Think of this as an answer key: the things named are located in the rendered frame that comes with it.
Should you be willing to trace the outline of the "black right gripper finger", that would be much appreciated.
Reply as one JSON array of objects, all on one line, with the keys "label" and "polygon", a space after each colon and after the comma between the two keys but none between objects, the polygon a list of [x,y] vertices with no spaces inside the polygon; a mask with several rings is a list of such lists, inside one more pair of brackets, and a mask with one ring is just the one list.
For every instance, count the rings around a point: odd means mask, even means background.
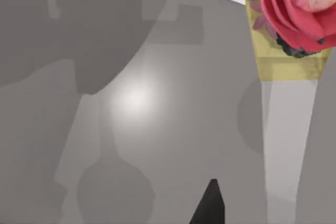
[{"label": "black right gripper finger", "polygon": [[211,179],[189,224],[225,224],[225,204],[217,179]]}]

